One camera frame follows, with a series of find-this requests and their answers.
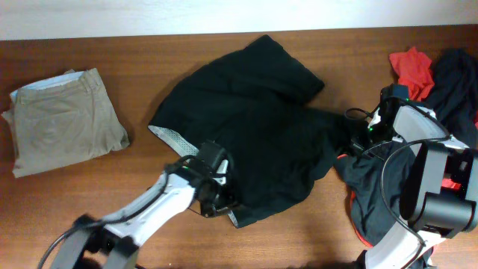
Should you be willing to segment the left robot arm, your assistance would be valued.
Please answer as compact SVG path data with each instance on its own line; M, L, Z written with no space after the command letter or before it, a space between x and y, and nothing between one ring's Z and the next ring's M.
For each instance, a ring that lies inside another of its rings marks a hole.
M94 219L84 214L45 251L38 266L57 250L52 268L137 268L140 248L172 217L198 202L205 218L228 214L239 203L230 177L233 158L207 141L195 155L165 166L158 181L120 210ZM85 253L102 253L101 265Z

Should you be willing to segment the black shorts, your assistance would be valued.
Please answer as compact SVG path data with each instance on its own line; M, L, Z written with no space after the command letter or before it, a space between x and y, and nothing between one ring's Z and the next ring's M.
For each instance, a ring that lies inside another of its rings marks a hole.
M231 154L242 228L305 200L349 146L354 123L308 107L323 87L265 35L180 81L148 127L179 155L209 140Z

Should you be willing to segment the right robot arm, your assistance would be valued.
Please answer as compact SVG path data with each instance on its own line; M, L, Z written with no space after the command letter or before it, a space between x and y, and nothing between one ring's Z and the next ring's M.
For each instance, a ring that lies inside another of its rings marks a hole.
M353 142L355 154L371 157L381 146L415 159L400 195L400 212L384 238L358 258L362 268L408 268L426 251L477 227L477 151L457 140L435 112L409 99L406 86L382 88L379 104L364 117L367 134Z

